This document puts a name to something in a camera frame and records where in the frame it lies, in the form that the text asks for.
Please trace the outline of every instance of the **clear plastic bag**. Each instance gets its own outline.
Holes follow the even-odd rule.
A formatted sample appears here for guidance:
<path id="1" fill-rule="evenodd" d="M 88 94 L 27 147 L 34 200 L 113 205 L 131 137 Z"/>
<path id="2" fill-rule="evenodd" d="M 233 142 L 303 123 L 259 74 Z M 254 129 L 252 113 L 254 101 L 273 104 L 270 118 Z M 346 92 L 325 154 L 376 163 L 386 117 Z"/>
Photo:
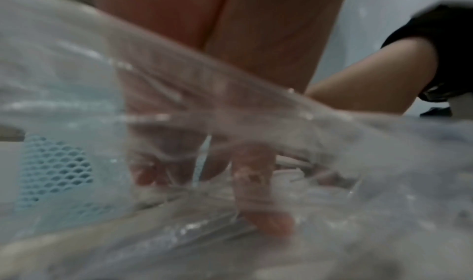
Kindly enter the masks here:
<path id="1" fill-rule="evenodd" d="M 1 123 L 83 148 L 96 179 L 2 217 L 2 278 L 472 275 L 399 258 L 418 237 L 471 242 L 471 123 L 334 111 L 87 6 L 0 5 Z M 276 155 L 304 173 L 274 172 Z M 196 177 L 199 157 L 223 168 Z M 155 184 L 137 195 L 147 173 Z M 45 227 L 88 202 L 114 210 Z M 289 238 L 253 225 L 281 215 L 294 220 Z"/>

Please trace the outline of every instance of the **black sleeve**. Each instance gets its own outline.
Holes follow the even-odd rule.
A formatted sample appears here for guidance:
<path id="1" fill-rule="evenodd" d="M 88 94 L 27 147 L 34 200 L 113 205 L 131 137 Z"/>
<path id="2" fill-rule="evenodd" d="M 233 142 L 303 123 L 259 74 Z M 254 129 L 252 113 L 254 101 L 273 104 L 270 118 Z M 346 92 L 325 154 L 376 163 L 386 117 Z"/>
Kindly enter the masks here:
<path id="1" fill-rule="evenodd" d="M 414 17 L 383 44 L 406 37 L 423 37 L 437 49 L 439 67 L 434 80 L 419 95 L 429 102 L 473 92 L 473 8 L 441 5 Z"/>

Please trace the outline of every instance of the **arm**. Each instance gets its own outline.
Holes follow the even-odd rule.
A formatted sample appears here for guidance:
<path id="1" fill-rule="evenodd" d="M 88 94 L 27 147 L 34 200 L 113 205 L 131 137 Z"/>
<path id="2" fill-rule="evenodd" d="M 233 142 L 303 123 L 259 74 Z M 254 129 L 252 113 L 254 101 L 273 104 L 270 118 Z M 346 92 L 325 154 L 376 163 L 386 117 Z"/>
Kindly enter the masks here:
<path id="1" fill-rule="evenodd" d="M 306 94 L 336 109 L 402 114 L 437 67 L 437 52 L 428 40 L 406 38 L 311 86 Z"/>

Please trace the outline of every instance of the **white wall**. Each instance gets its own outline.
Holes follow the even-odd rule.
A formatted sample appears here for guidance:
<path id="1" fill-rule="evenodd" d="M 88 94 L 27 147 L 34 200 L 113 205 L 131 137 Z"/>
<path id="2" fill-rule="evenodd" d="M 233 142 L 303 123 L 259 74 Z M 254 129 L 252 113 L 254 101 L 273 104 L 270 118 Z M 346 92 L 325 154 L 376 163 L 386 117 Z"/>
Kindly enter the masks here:
<path id="1" fill-rule="evenodd" d="M 437 1 L 346 0 L 313 81 L 324 79 L 376 52 L 413 13 Z M 408 114 L 418 115 L 433 106 L 439 105 L 419 100 Z"/>

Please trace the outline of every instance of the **transparent plastic sheet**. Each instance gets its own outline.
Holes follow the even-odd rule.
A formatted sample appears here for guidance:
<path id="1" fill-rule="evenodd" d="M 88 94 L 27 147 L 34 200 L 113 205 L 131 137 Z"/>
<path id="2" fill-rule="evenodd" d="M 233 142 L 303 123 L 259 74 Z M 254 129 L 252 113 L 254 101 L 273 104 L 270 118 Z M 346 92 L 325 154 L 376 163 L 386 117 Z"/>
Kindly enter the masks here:
<path id="1" fill-rule="evenodd" d="M 83 148 L 97 180 L 1 217 L 2 278 L 473 275 L 470 123 L 333 111 L 86 6 L 0 5 L 0 121 Z M 223 139 L 206 147 L 209 136 Z M 171 177 L 148 197 L 132 184 L 130 167 L 159 159 L 175 172 L 242 146 L 310 168 L 271 190 L 250 181 L 266 181 L 252 165 L 239 175 L 249 181 L 230 168 Z M 260 162 L 256 151 L 247 162 Z M 58 210 L 90 201 L 116 210 L 90 225 L 45 227 Z M 267 237 L 242 212 L 287 212 L 295 233 Z M 425 246 L 438 257 L 425 259 Z"/>

